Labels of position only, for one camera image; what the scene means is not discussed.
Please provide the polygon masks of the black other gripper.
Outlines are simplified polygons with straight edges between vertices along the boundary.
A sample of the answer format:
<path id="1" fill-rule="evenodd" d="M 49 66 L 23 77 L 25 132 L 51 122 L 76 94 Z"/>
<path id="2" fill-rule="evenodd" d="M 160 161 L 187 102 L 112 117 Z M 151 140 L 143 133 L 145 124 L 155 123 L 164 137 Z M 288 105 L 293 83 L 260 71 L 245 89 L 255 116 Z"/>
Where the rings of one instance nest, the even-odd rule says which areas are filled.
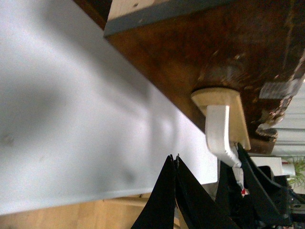
<path id="1" fill-rule="evenodd" d="M 241 188 L 232 168 L 220 162 L 215 202 L 223 229 L 303 229 L 305 199 L 288 187 L 285 176 L 274 176 L 268 166 L 257 167 L 242 145 L 237 147 L 246 183 Z"/>

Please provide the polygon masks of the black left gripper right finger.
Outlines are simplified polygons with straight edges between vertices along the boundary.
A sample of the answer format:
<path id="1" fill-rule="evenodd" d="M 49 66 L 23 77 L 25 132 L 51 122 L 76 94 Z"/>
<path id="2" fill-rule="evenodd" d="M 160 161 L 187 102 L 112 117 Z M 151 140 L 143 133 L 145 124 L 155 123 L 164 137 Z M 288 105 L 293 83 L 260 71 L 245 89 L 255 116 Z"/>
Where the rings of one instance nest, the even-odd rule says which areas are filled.
<path id="1" fill-rule="evenodd" d="M 237 224 L 220 208 L 202 187 L 190 169 L 177 156 L 176 200 L 190 229 L 237 229 Z"/>

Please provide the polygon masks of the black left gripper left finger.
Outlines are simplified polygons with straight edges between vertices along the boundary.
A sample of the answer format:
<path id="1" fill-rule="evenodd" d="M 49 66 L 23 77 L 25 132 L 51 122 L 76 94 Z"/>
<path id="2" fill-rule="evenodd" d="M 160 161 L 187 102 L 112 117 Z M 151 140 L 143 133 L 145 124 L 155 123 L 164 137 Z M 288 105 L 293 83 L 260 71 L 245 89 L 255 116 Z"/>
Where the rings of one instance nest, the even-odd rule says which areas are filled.
<path id="1" fill-rule="evenodd" d="M 151 195 L 133 229 L 172 229 L 175 211 L 175 168 L 167 156 Z"/>

